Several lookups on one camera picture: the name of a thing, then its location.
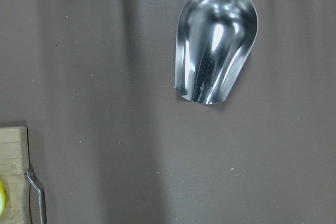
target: shiny metal object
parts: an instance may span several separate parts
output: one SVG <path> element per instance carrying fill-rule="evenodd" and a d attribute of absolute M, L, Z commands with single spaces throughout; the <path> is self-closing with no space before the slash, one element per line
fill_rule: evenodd
<path fill-rule="evenodd" d="M 39 209 L 40 209 L 40 223 L 46 224 L 47 214 L 46 214 L 46 203 L 45 203 L 44 191 L 41 185 L 38 183 L 37 179 L 35 178 L 34 172 L 32 169 L 28 169 L 25 171 L 25 178 L 37 191 Z"/>
<path fill-rule="evenodd" d="M 175 88 L 202 104 L 227 98 L 256 39 L 251 0 L 189 0 L 177 28 Z"/>

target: wooden board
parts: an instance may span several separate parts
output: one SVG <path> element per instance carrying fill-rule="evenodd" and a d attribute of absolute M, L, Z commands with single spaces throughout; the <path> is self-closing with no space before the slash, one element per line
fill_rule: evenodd
<path fill-rule="evenodd" d="M 4 184 L 6 206 L 0 224 L 31 224 L 29 183 L 24 177 L 29 168 L 27 129 L 0 129 L 0 180 Z"/>

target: metal handle on wooden board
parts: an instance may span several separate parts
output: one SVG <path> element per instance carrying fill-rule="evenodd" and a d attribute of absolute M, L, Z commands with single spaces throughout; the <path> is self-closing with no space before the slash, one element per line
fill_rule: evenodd
<path fill-rule="evenodd" d="M 28 169 L 25 171 L 25 178 L 35 188 L 35 190 L 38 193 L 38 201 L 39 201 L 39 208 L 40 208 L 40 223 L 46 224 L 47 214 L 46 214 L 46 202 L 45 202 L 43 188 L 41 187 L 41 185 L 35 178 L 34 172 L 32 169 Z"/>

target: yellow object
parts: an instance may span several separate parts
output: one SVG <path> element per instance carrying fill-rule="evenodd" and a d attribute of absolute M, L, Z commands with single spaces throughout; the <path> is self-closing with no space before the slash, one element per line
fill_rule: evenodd
<path fill-rule="evenodd" d="M 5 198 L 4 185 L 2 184 L 0 180 L 0 215 L 4 211 L 5 203 L 6 203 L 6 198 Z"/>

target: gray tabletop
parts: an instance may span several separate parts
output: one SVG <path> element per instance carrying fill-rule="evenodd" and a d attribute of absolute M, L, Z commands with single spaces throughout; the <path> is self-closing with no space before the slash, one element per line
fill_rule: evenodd
<path fill-rule="evenodd" d="M 252 0 L 211 106 L 173 87 L 187 1 L 0 0 L 0 126 L 28 127 L 48 223 L 336 223 L 335 0 Z"/>

